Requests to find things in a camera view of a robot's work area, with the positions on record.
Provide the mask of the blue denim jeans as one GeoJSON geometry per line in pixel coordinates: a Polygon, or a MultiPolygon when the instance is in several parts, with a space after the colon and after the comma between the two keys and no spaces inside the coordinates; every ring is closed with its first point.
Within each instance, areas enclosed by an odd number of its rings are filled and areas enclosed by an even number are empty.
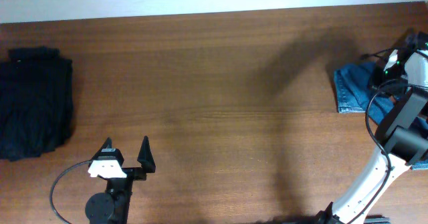
{"type": "MultiPolygon", "coordinates": [[[[370,77],[376,68],[374,62],[363,64],[346,64],[334,72],[334,84],[338,112],[365,113],[368,103],[375,94],[368,87],[370,77]]],[[[379,124],[392,110],[394,104],[386,97],[377,96],[370,106],[369,116],[379,124]]]]}

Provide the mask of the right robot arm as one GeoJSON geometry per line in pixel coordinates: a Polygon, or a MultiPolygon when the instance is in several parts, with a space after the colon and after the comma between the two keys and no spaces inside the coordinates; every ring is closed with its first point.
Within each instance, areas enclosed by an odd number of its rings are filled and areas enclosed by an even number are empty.
{"type": "Polygon", "coordinates": [[[388,223],[368,213],[389,186],[411,169],[427,168],[427,34],[374,53],[376,63],[334,73],[339,113],[364,113],[376,147],[350,188],[309,223],[388,223]]]}

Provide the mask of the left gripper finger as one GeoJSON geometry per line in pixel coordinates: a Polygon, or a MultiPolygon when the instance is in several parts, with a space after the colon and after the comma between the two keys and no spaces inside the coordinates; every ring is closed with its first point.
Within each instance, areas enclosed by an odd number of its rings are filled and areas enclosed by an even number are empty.
{"type": "Polygon", "coordinates": [[[104,141],[104,143],[103,143],[103,145],[101,146],[101,150],[102,149],[106,149],[106,148],[112,148],[112,139],[110,138],[110,137],[108,137],[105,141],[104,141]]]}
{"type": "Polygon", "coordinates": [[[144,136],[137,161],[140,163],[141,168],[145,173],[155,173],[156,164],[152,156],[152,152],[150,150],[150,144],[148,136],[144,136]]]}

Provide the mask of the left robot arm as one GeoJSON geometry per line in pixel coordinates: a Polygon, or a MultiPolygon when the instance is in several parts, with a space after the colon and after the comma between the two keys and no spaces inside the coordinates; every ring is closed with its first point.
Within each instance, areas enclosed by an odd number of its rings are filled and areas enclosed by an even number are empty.
{"type": "Polygon", "coordinates": [[[112,146],[111,138],[91,158],[88,173],[92,178],[105,180],[106,189],[92,195],[86,203],[85,214],[90,224],[127,223],[133,182],[145,181],[156,170],[147,136],[142,140],[137,161],[140,166],[124,168],[124,157],[112,146]]]}

